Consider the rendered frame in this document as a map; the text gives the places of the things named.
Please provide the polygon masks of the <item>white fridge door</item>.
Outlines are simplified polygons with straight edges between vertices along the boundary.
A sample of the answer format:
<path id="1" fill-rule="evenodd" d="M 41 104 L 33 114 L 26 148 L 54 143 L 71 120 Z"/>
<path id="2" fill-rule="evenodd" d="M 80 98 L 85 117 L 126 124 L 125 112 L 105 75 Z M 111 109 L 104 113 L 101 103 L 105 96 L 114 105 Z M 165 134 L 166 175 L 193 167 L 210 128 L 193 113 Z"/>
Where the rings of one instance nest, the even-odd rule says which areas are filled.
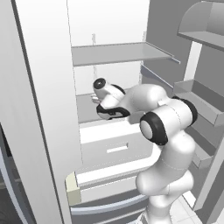
<path id="1" fill-rule="evenodd" d="M 67 0 L 0 0 L 0 123 L 37 224 L 72 224 L 81 165 Z"/>

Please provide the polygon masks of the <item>cream fridge corner block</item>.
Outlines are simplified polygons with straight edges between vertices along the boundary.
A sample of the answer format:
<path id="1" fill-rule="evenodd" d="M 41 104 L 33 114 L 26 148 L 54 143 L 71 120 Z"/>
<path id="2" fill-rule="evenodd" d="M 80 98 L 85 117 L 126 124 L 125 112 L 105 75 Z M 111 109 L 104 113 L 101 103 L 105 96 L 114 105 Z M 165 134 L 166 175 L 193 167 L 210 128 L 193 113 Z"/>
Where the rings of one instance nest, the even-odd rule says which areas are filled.
<path id="1" fill-rule="evenodd" d="M 74 172 L 66 177 L 66 195 L 70 206 L 81 203 L 81 190 L 78 187 Z"/>

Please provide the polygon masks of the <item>grey freezer drawer front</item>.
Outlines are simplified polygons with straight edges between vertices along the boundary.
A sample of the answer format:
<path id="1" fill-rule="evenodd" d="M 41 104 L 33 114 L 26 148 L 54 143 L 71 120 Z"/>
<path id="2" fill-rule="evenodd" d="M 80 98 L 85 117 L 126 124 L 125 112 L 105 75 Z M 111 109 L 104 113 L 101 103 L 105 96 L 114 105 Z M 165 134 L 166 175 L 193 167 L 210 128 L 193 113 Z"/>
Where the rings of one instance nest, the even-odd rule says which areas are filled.
<path id="1" fill-rule="evenodd" d="M 95 199 L 89 202 L 80 203 L 71 207 L 96 207 L 107 205 L 122 200 L 133 198 L 141 195 L 137 189 L 120 192 L 110 195 L 105 198 Z M 138 202 L 132 206 L 121 208 L 115 211 L 106 213 L 86 214 L 86 215 L 72 215 L 72 224 L 126 224 L 133 221 L 147 206 L 148 199 Z"/>

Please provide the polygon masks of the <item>grey small door bin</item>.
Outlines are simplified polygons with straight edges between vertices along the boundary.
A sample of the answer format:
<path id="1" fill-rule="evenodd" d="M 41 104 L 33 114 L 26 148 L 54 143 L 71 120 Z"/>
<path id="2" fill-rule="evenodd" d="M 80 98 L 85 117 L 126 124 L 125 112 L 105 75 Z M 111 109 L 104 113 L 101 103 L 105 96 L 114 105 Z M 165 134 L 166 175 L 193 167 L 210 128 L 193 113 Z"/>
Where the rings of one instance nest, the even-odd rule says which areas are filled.
<path id="1" fill-rule="evenodd" d="M 190 127 L 186 130 L 186 132 L 194 139 L 196 143 L 193 162 L 199 169 L 207 168 L 212 162 L 216 151 L 215 147 L 194 128 Z"/>

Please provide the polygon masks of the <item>grey curved door bin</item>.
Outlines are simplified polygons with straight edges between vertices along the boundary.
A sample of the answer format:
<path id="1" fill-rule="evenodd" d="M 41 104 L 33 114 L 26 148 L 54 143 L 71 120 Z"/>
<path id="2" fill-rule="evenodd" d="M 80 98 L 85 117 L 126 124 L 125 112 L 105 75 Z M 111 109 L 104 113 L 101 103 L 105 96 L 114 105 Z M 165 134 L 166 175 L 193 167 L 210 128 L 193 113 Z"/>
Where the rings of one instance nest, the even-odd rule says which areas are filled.
<path id="1" fill-rule="evenodd" d="M 224 51 L 224 2 L 201 1 L 183 16 L 178 35 Z"/>

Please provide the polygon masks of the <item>grey fridge door with bins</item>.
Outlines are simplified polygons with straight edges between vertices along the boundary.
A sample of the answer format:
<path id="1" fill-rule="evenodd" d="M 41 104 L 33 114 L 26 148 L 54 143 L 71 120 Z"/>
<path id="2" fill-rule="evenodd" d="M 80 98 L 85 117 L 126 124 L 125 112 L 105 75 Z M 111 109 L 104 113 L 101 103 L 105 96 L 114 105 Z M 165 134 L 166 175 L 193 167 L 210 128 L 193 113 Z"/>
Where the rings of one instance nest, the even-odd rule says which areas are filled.
<path id="1" fill-rule="evenodd" d="M 180 22 L 194 4 L 224 0 L 150 0 L 146 41 L 175 56 L 171 59 L 146 60 L 142 66 L 143 82 L 165 88 L 173 96 L 175 82 L 196 80 L 224 97 L 224 51 L 202 45 L 178 35 Z M 190 204 L 203 224 L 219 220 L 224 208 L 224 125 L 214 127 L 202 115 L 192 125 L 216 149 L 211 164 L 199 169 L 190 166 L 194 176 Z"/>

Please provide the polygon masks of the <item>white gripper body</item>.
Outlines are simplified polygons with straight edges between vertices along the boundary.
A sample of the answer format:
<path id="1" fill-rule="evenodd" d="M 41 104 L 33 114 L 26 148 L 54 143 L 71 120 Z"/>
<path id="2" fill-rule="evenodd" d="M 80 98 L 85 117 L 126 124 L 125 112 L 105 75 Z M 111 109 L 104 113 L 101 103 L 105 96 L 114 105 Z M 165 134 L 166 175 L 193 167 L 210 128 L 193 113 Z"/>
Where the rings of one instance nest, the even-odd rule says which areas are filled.
<path id="1" fill-rule="evenodd" d="M 96 94 L 91 94 L 91 99 L 92 99 L 92 102 L 93 103 L 101 103 L 101 99 L 99 99 L 98 97 L 97 97 L 97 95 Z"/>

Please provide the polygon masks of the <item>white fridge body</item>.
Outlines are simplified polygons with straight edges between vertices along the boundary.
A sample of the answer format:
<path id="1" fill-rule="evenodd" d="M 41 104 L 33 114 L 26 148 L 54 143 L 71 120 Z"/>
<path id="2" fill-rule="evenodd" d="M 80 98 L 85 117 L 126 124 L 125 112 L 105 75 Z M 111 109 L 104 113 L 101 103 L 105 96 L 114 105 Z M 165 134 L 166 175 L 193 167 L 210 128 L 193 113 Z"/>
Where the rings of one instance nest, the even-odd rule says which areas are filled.
<path id="1" fill-rule="evenodd" d="M 67 0 L 73 46 L 96 46 L 145 42 L 150 0 Z M 76 99 L 91 95 L 98 78 L 128 90 L 139 84 L 142 61 L 111 63 L 92 66 L 73 66 Z M 128 121 L 125 118 L 107 122 L 97 120 L 79 123 L 80 129 Z M 117 193 L 136 189 L 135 177 L 150 165 L 153 157 L 94 171 L 77 172 L 81 203 L 98 200 Z"/>

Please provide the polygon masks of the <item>grey glass fridge shelf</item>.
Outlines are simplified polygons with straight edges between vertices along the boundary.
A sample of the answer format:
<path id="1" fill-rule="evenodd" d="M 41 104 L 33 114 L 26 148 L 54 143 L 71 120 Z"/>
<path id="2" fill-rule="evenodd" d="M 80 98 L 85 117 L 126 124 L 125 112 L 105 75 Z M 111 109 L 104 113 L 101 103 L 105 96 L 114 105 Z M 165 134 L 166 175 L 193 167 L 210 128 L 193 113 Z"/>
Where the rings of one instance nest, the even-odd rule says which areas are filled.
<path id="1" fill-rule="evenodd" d="M 72 57 L 75 67 L 161 59 L 180 63 L 174 55 L 148 42 L 73 46 Z"/>

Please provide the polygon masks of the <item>white fridge crisper drawer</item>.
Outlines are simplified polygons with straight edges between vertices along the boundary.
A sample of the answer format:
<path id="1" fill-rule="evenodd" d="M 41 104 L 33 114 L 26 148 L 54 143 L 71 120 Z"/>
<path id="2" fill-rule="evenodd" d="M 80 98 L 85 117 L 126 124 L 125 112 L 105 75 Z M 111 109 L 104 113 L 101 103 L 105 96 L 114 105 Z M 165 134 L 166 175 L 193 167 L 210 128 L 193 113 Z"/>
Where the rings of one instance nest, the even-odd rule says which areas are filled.
<path id="1" fill-rule="evenodd" d="M 151 156 L 153 143 L 142 135 L 139 124 L 106 122 L 80 129 L 82 167 L 91 172 Z"/>

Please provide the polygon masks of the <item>grey wide door bin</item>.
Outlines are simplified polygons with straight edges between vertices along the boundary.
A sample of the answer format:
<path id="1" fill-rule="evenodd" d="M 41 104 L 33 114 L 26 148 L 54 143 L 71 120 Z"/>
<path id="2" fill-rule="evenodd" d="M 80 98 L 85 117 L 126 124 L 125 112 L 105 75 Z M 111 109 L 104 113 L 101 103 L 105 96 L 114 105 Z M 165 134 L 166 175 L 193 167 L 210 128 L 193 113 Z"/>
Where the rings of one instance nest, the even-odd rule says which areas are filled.
<path id="1" fill-rule="evenodd" d="M 214 127 L 224 125 L 224 97 L 196 80 L 174 83 L 173 93 L 190 101 Z"/>

